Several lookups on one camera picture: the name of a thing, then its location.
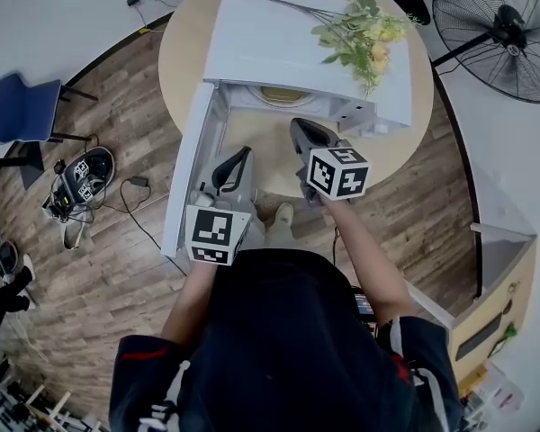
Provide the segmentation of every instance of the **fan guard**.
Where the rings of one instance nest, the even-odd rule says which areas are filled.
[[[438,33],[450,53],[484,84],[540,104],[540,0],[434,0]]]

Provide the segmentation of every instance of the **electronic device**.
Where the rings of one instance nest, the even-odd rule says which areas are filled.
[[[292,119],[290,135],[304,166],[296,175],[310,207],[322,205],[316,192],[330,200],[364,195],[370,164],[346,139],[315,121]]]
[[[59,160],[54,169],[59,178],[53,183],[42,210],[48,218],[64,224],[73,213],[84,212],[86,204],[113,180],[115,165],[110,150],[99,146],[69,165]]]
[[[228,150],[202,168],[184,208],[185,246],[192,260],[230,266],[241,248],[264,245],[253,171],[248,147]]]

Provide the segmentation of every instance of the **power adapter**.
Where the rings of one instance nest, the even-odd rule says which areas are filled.
[[[140,0],[126,0],[126,5],[134,6],[140,3]]]
[[[130,184],[138,187],[148,187],[148,178],[143,176],[133,176],[129,179]]]

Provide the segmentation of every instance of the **yellow flower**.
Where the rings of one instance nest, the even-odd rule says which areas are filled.
[[[369,39],[378,40],[383,30],[384,26],[382,21],[376,21],[366,31],[364,31],[364,36],[368,37]]]
[[[380,33],[380,37],[378,38],[380,41],[392,41],[394,40],[394,33],[388,29]]]
[[[390,49],[384,43],[378,41],[372,46],[371,52],[375,61],[382,61],[388,58]]]
[[[388,67],[388,58],[376,59],[374,61],[374,67],[380,73],[382,73]]]

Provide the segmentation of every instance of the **hand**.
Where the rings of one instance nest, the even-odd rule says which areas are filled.
[[[348,200],[330,200],[326,195],[319,193],[320,201],[326,207],[326,209],[331,213],[332,210],[336,210],[339,207],[350,207]]]

